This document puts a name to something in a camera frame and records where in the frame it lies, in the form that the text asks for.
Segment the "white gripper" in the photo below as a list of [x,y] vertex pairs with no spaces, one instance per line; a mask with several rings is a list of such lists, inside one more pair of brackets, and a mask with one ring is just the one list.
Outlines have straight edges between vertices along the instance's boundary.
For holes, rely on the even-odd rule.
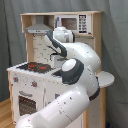
[[50,65],[52,68],[60,68],[61,65],[66,61],[66,58],[57,55],[57,54],[52,54],[50,56]]

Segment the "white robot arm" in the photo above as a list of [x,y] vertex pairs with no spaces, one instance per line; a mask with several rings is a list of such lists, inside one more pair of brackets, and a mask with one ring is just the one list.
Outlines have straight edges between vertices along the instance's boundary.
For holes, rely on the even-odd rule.
[[44,36],[46,46],[67,58],[60,69],[67,90],[42,110],[20,117],[15,128],[66,128],[100,92],[95,72],[101,60],[87,44],[74,41],[74,33],[57,27]]

